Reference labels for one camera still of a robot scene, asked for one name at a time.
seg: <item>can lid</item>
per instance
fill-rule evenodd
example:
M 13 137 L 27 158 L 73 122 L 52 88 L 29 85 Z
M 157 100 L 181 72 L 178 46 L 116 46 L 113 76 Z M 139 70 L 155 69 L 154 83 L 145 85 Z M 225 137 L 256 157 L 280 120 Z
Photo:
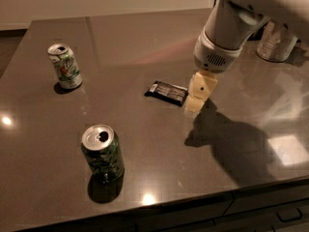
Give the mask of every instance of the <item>can lid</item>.
M 56 43 L 49 47 L 47 52 L 50 55 L 62 55 L 69 50 L 69 46 L 66 43 Z
M 90 151 L 99 151 L 108 147 L 114 140 L 114 131 L 106 125 L 88 128 L 82 136 L 82 144 Z

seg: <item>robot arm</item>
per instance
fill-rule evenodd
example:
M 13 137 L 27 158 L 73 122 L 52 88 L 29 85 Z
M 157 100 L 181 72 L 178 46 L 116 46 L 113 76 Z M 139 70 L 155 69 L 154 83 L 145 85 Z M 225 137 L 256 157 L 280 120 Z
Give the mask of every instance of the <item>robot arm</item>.
M 224 72 L 270 18 L 309 43 L 309 0 L 217 0 L 194 48 L 197 66 Z

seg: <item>green soda can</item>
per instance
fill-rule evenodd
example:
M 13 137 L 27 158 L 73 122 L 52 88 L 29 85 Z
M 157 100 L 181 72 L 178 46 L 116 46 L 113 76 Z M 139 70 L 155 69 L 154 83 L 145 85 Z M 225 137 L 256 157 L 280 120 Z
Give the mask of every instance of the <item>green soda can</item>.
M 66 43 L 56 43 L 47 50 L 63 89 L 75 89 L 82 83 L 73 51 Z
M 118 136 L 109 126 L 92 126 L 84 132 L 81 140 L 81 150 L 94 177 L 110 183 L 124 174 Z

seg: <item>dark countertop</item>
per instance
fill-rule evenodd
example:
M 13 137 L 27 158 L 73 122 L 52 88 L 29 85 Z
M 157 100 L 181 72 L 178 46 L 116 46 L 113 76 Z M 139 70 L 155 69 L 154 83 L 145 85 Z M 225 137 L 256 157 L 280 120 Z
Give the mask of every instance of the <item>dark countertop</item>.
M 144 97 L 155 80 L 188 86 L 193 47 L 210 10 L 34 21 L 0 79 L 1 231 L 305 178 L 309 58 L 286 63 L 248 42 L 199 116 Z M 59 94 L 47 48 L 67 43 L 83 85 Z M 80 150 L 107 124 L 125 162 L 120 194 L 98 203 Z

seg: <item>soda can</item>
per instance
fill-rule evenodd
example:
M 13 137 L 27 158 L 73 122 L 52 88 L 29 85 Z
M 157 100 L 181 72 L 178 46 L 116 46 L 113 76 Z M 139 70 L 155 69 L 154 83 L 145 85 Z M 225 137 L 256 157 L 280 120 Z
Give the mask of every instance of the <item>soda can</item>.
M 73 51 L 66 43 L 56 43 L 47 50 L 63 89 L 75 89 L 82 83 Z
M 284 62 L 290 56 L 296 42 L 297 37 L 292 30 L 271 19 L 258 44 L 257 54 L 270 62 Z
M 110 183 L 123 176 L 125 167 L 118 136 L 109 126 L 88 128 L 81 141 L 81 150 L 98 180 Z

